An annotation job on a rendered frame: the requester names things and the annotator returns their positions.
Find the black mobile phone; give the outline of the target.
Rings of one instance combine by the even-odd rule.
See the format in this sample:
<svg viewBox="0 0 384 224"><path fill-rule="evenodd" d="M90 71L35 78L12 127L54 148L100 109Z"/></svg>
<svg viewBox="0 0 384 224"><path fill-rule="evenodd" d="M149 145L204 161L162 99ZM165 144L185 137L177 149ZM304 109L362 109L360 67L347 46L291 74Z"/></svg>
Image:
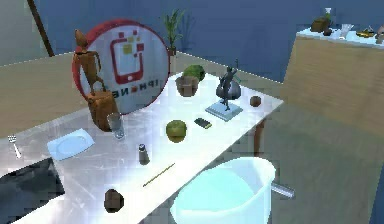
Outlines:
<svg viewBox="0 0 384 224"><path fill-rule="evenodd" d="M204 129L208 129L208 128L210 128L210 127L212 126L212 124L211 124L209 121L207 121L207 120L205 120L205 119L203 119L203 118L197 118L197 119L195 120L195 123L196 123L198 126L204 128Z"/></svg>

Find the green apple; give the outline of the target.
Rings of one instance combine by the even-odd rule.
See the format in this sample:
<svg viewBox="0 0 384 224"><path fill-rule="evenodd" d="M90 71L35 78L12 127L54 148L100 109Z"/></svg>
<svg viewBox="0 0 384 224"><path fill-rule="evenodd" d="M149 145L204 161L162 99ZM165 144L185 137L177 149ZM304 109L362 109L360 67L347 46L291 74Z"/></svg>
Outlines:
<svg viewBox="0 0 384 224"><path fill-rule="evenodd" d="M183 141L186 137L187 126L182 120L172 120L166 125L166 135L174 143Z"/></svg>

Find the green plant in brown pot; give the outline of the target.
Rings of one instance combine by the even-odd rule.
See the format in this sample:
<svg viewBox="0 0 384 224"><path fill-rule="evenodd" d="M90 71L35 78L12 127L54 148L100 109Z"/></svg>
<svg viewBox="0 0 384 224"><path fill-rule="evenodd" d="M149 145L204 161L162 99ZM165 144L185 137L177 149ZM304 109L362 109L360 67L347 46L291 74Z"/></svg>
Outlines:
<svg viewBox="0 0 384 224"><path fill-rule="evenodd" d="M205 70L201 65L190 65L180 77L176 79L176 87L183 97L192 97L196 94L199 83L205 78Z"/></svg>

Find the white glossy table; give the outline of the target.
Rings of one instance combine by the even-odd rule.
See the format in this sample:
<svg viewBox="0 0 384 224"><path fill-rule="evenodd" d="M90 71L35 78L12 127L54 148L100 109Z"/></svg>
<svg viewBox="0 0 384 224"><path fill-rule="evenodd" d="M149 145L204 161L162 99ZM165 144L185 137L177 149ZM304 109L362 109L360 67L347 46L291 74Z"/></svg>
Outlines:
<svg viewBox="0 0 384 224"><path fill-rule="evenodd" d="M0 176L48 158L49 141L78 129L84 129L94 140L86 151L54 162L65 194L10 224L138 224L283 103L262 95L261 105L252 107L250 98L255 91L242 88L235 103L243 111L225 122L205 111L218 100L217 84L217 77L208 75L195 96L183 97L170 78L154 103L125 116L125 136L121 140L96 128L86 109L19 133L16 145L20 158L13 145L0 140ZM197 118L212 126L198 126ZM179 143L166 135L166 125L172 120L182 120L187 126L186 137ZM140 144L146 146L150 159L147 165L139 163ZM172 163L175 165L171 169L142 187ZM115 213L104 208L109 189L124 197L124 206Z"/></svg>

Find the dark dancer statue on base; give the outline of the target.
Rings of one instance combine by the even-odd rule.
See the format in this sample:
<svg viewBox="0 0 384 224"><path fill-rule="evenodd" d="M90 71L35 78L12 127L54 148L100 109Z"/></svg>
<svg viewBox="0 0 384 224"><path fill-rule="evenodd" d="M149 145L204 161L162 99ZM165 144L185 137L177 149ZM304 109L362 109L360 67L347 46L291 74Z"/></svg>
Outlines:
<svg viewBox="0 0 384 224"><path fill-rule="evenodd" d="M216 116L225 122L240 114L243 109L231 103L231 100L237 100L241 96L241 80L236 76L238 66L226 69L226 73L219 78L219 84L216 88L216 96L220 100L205 109L209 114Z"/></svg>

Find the grey pepper shaker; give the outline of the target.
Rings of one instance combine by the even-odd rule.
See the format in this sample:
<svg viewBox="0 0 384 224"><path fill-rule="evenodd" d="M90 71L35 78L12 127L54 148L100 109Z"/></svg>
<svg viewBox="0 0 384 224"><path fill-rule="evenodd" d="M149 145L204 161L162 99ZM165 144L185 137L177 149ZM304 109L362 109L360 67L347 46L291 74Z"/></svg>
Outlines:
<svg viewBox="0 0 384 224"><path fill-rule="evenodd" d="M140 144L138 148L139 152L139 163L141 165L147 165L150 162L148 152L146 150L146 146L144 144Z"/></svg>

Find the thin brown pencil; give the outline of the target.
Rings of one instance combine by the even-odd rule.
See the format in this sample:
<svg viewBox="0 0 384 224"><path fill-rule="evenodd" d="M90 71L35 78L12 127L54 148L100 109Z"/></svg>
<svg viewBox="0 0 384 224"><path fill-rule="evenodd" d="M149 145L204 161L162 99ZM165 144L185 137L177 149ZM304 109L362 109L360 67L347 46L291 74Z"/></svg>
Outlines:
<svg viewBox="0 0 384 224"><path fill-rule="evenodd" d="M171 165L167 166L166 168L164 168L163 170L161 170L158 174L156 174L155 176L153 176L151 179L149 179L148 181L146 181L142 187L146 187L147 185L149 185L151 182L153 182L155 179L157 179L159 176L161 176L163 173L165 173L166 171L168 171L169 169L171 169L173 166L175 165L175 163L172 163Z"/></svg>

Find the round red-rimmed phone sign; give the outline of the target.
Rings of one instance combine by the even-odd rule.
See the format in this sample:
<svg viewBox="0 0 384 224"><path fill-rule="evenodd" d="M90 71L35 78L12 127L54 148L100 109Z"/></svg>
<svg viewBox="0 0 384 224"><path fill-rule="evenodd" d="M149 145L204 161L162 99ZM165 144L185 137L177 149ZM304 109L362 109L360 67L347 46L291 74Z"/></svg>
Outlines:
<svg viewBox="0 0 384 224"><path fill-rule="evenodd" d="M115 19L83 34L88 49L100 56L98 75L112 92L119 113L131 113L156 100L170 76L170 56L154 30L136 21ZM85 99L90 87L83 69L72 62L72 72Z"/></svg>

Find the brown wooden figure statue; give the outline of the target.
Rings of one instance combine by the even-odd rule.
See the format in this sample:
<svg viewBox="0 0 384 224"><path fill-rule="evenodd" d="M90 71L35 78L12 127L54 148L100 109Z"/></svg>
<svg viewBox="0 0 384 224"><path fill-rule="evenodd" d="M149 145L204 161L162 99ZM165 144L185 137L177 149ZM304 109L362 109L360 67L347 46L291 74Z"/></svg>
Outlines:
<svg viewBox="0 0 384 224"><path fill-rule="evenodd" d="M111 132L107 117L117 113L117 105L113 94L109 91L104 80L98 75L101 71L100 56L96 51L88 49L86 36L78 29L74 31L76 45L80 48L73 55L75 65L83 69L90 93L85 95L93 123L104 132Z"/></svg>

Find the dark brown round lump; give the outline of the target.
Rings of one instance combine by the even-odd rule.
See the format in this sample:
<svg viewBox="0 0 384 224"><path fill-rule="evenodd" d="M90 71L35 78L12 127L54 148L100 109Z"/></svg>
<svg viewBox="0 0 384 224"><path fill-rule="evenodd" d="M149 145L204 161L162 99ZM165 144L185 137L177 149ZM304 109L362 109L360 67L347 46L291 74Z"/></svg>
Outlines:
<svg viewBox="0 0 384 224"><path fill-rule="evenodd" d="M124 197L115 189L105 192L104 208L108 213L118 212L124 206Z"/></svg>

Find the pale blue square plate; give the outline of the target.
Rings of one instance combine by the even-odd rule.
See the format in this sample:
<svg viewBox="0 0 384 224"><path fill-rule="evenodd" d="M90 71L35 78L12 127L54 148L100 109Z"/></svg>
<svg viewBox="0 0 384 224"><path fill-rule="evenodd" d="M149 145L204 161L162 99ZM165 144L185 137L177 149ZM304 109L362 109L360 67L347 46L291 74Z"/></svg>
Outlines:
<svg viewBox="0 0 384 224"><path fill-rule="evenodd" d="M48 142L47 148L53 159L61 161L82 153L93 144L93 138L84 129L78 129Z"/></svg>

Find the tan wooden counter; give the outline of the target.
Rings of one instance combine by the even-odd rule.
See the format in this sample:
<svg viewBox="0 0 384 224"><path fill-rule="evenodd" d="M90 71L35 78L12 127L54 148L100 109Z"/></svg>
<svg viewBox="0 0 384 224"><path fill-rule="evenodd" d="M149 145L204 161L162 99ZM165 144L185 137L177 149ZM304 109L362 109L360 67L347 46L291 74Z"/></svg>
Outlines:
<svg viewBox="0 0 384 224"><path fill-rule="evenodd" d="M330 36L296 33L280 96L310 110L384 137L384 42L350 31Z"/></svg>

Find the clear glass vase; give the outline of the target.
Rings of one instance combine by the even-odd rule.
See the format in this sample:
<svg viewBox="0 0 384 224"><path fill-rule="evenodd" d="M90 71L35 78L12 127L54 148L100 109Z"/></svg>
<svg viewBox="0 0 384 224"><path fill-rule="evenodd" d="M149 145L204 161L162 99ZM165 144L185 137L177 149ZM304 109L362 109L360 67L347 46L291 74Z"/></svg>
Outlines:
<svg viewBox="0 0 384 224"><path fill-rule="evenodd" d="M347 34L349 33L349 31L354 27L353 24L343 24L341 26L341 30L340 30L340 36L339 38L341 40L345 40L346 37L347 37Z"/></svg>

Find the black laptop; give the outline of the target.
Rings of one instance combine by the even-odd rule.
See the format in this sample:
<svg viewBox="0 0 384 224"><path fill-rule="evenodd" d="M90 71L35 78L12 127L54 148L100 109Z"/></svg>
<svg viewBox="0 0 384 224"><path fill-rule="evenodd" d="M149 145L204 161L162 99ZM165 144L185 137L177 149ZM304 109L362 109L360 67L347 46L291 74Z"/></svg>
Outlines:
<svg viewBox="0 0 384 224"><path fill-rule="evenodd" d="M64 194L52 158L10 172L0 178L0 224L10 224Z"/></svg>

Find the dark brown wall post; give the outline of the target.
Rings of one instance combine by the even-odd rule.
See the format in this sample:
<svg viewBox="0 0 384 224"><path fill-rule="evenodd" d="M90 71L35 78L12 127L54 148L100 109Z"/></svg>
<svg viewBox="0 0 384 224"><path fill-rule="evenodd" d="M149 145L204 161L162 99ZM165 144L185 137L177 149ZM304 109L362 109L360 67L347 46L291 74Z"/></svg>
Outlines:
<svg viewBox="0 0 384 224"><path fill-rule="evenodd" d="M34 0L26 0L49 57L55 56Z"/></svg>

